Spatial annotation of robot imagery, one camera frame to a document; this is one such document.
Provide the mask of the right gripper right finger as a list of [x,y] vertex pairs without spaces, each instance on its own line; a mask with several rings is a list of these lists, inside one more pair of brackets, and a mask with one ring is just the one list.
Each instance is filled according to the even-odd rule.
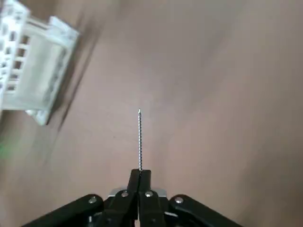
[[139,220],[142,227],[239,227],[233,220],[185,195],[170,199],[151,189],[151,171],[140,172]]

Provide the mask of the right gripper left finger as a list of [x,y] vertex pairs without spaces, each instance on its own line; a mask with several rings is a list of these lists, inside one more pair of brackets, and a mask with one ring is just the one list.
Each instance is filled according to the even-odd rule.
[[25,227],[120,227],[131,213],[141,172],[133,169],[126,189],[106,200],[87,194],[28,223]]

